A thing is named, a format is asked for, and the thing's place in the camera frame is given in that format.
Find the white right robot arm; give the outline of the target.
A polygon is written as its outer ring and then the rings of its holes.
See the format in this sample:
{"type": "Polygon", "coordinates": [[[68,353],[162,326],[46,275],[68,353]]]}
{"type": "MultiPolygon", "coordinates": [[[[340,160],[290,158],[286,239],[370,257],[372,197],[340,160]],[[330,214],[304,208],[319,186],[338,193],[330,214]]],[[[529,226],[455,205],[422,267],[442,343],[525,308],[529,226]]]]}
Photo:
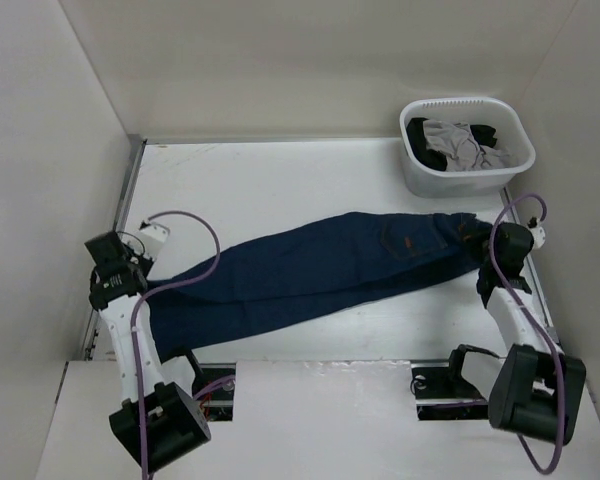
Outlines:
{"type": "Polygon", "coordinates": [[[493,245],[482,247],[476,289],[507,355],[461,344],[450,354],[444,384],[459,396],[476,389],[487,401],[493,428],[564,446],[575,431],[586,367],[538,323],[533,293],[522,275],[526,256],[543,243],[544,233],[539,226],[505,222],[492,239],[493,245]]]}

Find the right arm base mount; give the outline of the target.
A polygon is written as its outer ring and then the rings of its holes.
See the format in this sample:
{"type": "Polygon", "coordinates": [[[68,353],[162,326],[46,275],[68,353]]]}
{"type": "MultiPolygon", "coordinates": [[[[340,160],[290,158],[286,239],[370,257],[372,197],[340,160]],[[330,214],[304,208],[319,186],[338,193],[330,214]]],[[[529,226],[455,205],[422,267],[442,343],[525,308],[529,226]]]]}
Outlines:
{"type": "Polygon", "coordinates": [[[410,364],[410,391],[420,421],[487,420],[488,403],[464,379],[451,377],[446,360],[410,364]]]}

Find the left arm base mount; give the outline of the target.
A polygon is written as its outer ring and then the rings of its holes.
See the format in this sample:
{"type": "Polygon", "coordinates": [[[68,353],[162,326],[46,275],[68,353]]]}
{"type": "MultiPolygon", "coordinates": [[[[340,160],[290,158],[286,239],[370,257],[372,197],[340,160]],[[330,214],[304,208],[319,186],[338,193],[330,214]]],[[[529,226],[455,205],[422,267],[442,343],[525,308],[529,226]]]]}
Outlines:
{"type": "MultiPolygon", "coordinates": [[[[198,387],[212,384],[223,377],[236,375],[235,363],[202,364],[204,382],[198,387]]],[[[227,381],[217,390],[206,393],[199,400],[199,405],[209,422],[230,422],[233,420],[235,380],[227,381]]]]}

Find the dark blue denim trousers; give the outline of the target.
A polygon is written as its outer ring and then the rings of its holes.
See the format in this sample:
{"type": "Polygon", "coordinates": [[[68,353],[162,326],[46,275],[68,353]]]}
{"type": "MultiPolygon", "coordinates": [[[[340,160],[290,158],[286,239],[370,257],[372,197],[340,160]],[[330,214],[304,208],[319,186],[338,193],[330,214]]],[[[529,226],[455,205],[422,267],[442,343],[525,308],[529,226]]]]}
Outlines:
{"type": "Polygon", "coordinates": [[[235,245],[149,301],[161,360],[423,290],[477,270],[473,213],[349,212],[235,245]]]}

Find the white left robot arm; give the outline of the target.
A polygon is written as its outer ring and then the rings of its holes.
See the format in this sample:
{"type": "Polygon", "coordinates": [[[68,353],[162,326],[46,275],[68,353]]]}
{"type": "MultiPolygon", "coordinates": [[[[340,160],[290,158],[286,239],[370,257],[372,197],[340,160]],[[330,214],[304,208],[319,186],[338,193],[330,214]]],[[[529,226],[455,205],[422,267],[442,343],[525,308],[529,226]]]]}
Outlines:
{"type": "Polygon", "coordinates": [[[194,398],[205,377],[196,357],[179,348],[161,361],[151,333],[147,276],[168,237],[166,227],[145,223],[135,234],[110,231],[85,244],[94,261],[89,301],[109,332],[121,381],[110,428],[145,479],[211,439],[194,398]]]}

